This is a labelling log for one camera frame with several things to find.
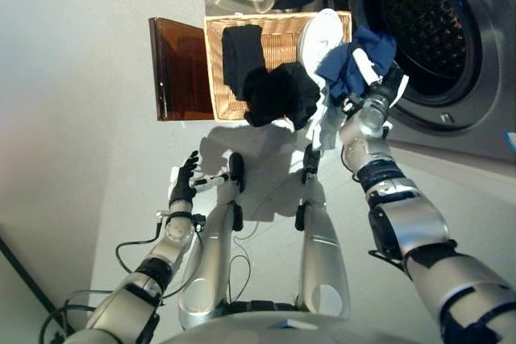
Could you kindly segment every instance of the black cloth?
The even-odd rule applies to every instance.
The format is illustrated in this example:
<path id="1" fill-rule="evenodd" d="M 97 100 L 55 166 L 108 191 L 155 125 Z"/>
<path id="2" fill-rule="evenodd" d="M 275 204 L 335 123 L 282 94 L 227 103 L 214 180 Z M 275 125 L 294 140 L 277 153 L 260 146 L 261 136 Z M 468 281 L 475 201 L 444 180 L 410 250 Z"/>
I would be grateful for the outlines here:
<path id="1" fill-rule="evenodd" d="M 237 100 L 245 100 L 243 86 L 247 82 L 267 74 L 260 37 L 261 27 L 252 24 L 226 27 L 223 31 L 224 84 Z"/>
<path id="2" fill-rule="evenodd" d="M 319 87 L 299 63 L 281 64 L 269 74 L 246 83 L 244 98 L 251 109 L 244 115 L 252 126 L 263 126 L 286 116 L 296 131 L 317 110 Z"/>

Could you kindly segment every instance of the laundry basket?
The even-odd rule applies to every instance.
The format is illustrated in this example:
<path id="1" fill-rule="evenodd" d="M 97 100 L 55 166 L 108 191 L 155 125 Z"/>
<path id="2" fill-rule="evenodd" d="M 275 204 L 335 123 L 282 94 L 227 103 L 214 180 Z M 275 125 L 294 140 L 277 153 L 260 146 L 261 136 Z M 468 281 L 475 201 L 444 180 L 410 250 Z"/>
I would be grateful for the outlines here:
<path id="1" fill-rule="evenodd" d="M 352 17 L 349 11 L 337 11 L 343 24 L 344 42 L 352 39 Z M 215 121 L 228 122 L 243 119 L 248 104 L 238 101 L 229 86 L 224 85 L 223 31 L 226 27 L 255 24 L 262 28 L 261 44 L 268 71 L 280 64 L 297 60 L 297 41 L 303 27 L 316 12 L 270 15 L 230 15 L 205 17 L 204 36 L 210 80 L 211 105 Z"/>

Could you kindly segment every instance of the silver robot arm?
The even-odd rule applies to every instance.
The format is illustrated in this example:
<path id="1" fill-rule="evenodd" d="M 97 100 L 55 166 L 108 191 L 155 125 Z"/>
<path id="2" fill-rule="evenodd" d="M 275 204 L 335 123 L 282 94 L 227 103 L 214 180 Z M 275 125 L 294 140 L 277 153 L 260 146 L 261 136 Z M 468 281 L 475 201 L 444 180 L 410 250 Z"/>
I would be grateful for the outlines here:
<path id="1" fill-rule="evenodd" d="M 495 343 L 516 338 L 516 295 L 479 260 L 456 252 L 443 215 L 398 168 L 385 120 L 400 71 L 347 106 L 342 161 L 369 204 L 377 256 L 401 268 L 440 325 L 444 342 Z"/>
<path id="2" fill-rule="evenodd" d="M 160 320 L 156 310 L 164 291 L 190 248 L 197 223 L 202 224 L 205 219 L 192 216 L 192 199 L 197 190 L 189 186 L 189 178 L 197 161 L 194 152 L 180 168 L 169 211 L 158 213 L 159 222 L 165 220 L 164 237 L 95 309 L 85 329 L 70 336 L 66 344 L 145 344 L 151 341 Z"/>

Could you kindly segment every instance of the black cable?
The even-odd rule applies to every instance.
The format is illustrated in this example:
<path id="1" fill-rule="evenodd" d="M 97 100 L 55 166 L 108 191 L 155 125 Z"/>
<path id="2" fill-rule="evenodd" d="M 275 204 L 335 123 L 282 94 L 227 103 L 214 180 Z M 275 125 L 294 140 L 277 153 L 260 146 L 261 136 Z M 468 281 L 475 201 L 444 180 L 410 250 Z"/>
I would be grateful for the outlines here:
<path id="1" fill-rule="evenodd" d="M 67 313 L 67 308 L 68 308 L 68 305 L 69 305 L 69 302 L 74 298 L 74 297 L 77 297 L 83 293 L 97 293 L 97 294 L 110 294 L 112 292 L 112 290 L 95 290 L 95 289 L 84 289 L 84 290 L 77 290 L 73 293 L 70 293 L 69 296 L 66 298 L 66 300 L 64 301 L 64 304 L 63 304 L 63 308 L 64 308 L 64 311 L 63 311 L 63 320 L 64 320 L 64 326 L 69 326 L 68 325 L 68 313 Z M 69 334 L 72 334 L 73 332 L 69 332 L 67 329 L 64 330 L 64 332 L 66 333 L 66 336 L 68 337 Z"/>
<path id="2" fill-rule="evenodd" d="M 353 173 L 353 171 L 344 163 L 344 146 L 342 147 L 342 151 L 340 152 L 340 162 L 342 163 L 342 165 L 351 173 Z"/>
<path id="3" fill-rule="evenodd" d="M 48 328 L 48 324 L 50 324 L 50 321 L 53 319 L 53 318 L 56 318 L 57 316 L 59 316 L 61 313 L 63 313 L 65 310 L 68 310 L 68 309 L 73 309 L 73 310 L 85 310 L 86 312 L 93 312 L 95 310 L 95 308 L 93 306 L 86 306 L 86 305 L 67 305 L 66 307 L 64 306 L 61 306 L 60 308 L 54 310 L 52 313 L 50 313 L 47 318 L 45 319 L 45 321 L 43 322 L 43 324 L 41 325 L 41 330 L 40 330 L 40 339 L 39 339 L 39 343 L 40 344 L 44 344 L 44 338 L 45 338 L 45 332 Z"/>
<path id="4" fill-rule="evenodd" d="M 156 241 L 160 237 L 161 232 L 161 222 L 158 222 L 156 224 L 156 235 L 154 238 L 149 239 L 147 241 L 130 241 L 130 242 L 122 242 L 120 243 L 115 249 L 114 249 L 114 255 L 116 256 L 116 259 L 119 261 L 120 266 L 123 270 L 125 270 L 127 273 L 132 273 L 133 271 L 127 267 L 127 265 L 122 261 L 122 258 L 120 257 L 120 248 L 124 246 L 133 246 L 133 245 L 146 245 L 148 243 L 152 243 Z"/>
<path id="5" fill-rule="evenodd" d="M 245 283 L 243 284 L 242 289 L 240 289 L 240 292 L 239 292 L 239 294 L 236 295 L 236 298 L 234 300 L 232 300 L 232 298 L 231 298 L 231 265 L 233 264 L 233 261 L 237 258 L 243 258 L 245 260 L 245 262 L 248 264 L 249 270 L 248 270 L 248 277 L 245 280 Z M 242 296 L 242 293 L 245 290 L 245 288 L 248 286 L 250 279 L 251 279 L 251 262 L 249 261 L 249 258 L 242 254 L 235 255 L 233 258 L 231 258 L 231 261 L 229 261 L 229 275 L 227 277 L 227 290 L 229 292 L 229 302 L 230 303 L 233 301 L 237 301 L 240 298 L 240 296 Z"/>
<path id="6" fill-rule="evenodd" d="M 175 296 L 176 294 L 178 294 L 181 290 L 183 290 L 184 288 L 186 288 L 188 285 L 190 285 L 190 282 L 192 281 L 192 279 L 194 278 L 195 274 L 197 273 L 197 271 L 199 270 L 199 267 L 201 266 L 201 260 L 202 260 L 202 256 L 204 255 L 204 242 L 202 241 L 202 238 L 201 238 L 201 235 L 199 235 L 199 232 L 197 231 L 197 228 L 195 228 L 195 234 L 197 235 L 197 238 L 199 240 L 199 248 L 201 249 L 201 254 L 199 255 L 199 258 L 198 258 L 198 261 L 197 261 L 197 264 L 195 265 L 195 269 L 192 271 L 192 274 L 190 275 L 190 277 L 187 279 L 187 281 L 185 281 L 183 283 L 183 285 L 181 285 L 179 288 L 177 288 L 176 290 L 174 290 L 173 292 L 163 296 L 163 298 L 161 300 L 164 300 L 166 298 L 169 298 L 169 297 L 172 297 L 172 296 Z"/>

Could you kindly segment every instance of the laundry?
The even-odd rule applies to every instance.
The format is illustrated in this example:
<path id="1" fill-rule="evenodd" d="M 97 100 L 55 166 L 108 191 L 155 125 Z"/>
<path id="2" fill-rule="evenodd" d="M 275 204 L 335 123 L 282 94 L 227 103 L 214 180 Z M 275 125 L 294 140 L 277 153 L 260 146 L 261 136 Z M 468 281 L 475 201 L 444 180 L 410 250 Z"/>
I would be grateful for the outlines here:
<path id="1" fill-rule="evenodd" d="M 296 131 L 317 110 L 319 88 L 294 62 L 281 64 L 269 74 L 246 83 L 243 96 L 250 110 L 244 115 L 252 126 L 263 126 L 286 116 Z"/>
<path id="2" fill-rule="evenodd" d="M 396 40 L 388 34 L 370 31 L 359 26 L 353 35 L 353 43 L 360 44 L 384 76 L 396 54 Z M 322 60 L 316 73 L 327 80 L 331 103 L 341 105 L 351 93 L 360 96 L 365 91 L 365 81 L 350 53 L 352 44 L 342 44 L 331 50 Z"/>
<path id="3" fill-rule="evenodd" d="M 224 84 L 231 88 L 237 100 L 244 101 L 243 87 L 267 75 L 261 46 L 261 27 L 247 25 L 227 27 L 223 31 Z"/>
<path id="4" fill-rule="evenodd" d="M 342 42 L 343 24 L 339 15 L 331 9 L 320 11 L 305 25 L 298 37 L 298 60 L 305 67 L 308 76 L 319 87 L 317 110 L 310 119 L 310 124 L 306 131 L 306 138 L 312 142 L 314 150 L 332 149 L 335 147 L 335 136 L 338 128 L 333 133 L 333 141 L 328 141 L 331 140 L 331 135 L 329 134 L 331 131 L 328 128 L 325 130 L 322 128 L 322 126 L 327 126 L 327 122 L 323 122 L 326 121 L 323 118 L 327 115 L 328 110 L 328 90 L 326 80 L 317 75 L 316 70 L 327 53 L 342 44 Z"/>

